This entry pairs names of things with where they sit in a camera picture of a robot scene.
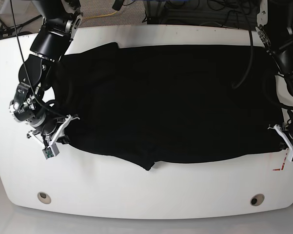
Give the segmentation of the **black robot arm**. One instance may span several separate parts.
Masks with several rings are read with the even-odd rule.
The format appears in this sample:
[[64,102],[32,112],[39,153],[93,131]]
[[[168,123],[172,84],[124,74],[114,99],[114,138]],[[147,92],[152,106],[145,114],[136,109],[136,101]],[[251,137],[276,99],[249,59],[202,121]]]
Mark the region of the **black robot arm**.
[[[261,0],[257,31],[267,53],[277,64],[289,94],[293,97],[293,0]],[[289,121],[284,125],[293,142],[293,107],[283,105]]]
[[22,61],[19,84],[9,110],[18,122],[26,122],[41,134],[44,145],[67,116],[56,100],[44,102],[52,86],[51,72],[69,48],[82,21],[78,0],[34,0],[42,15],[42,26],[34,39],[28,59]]

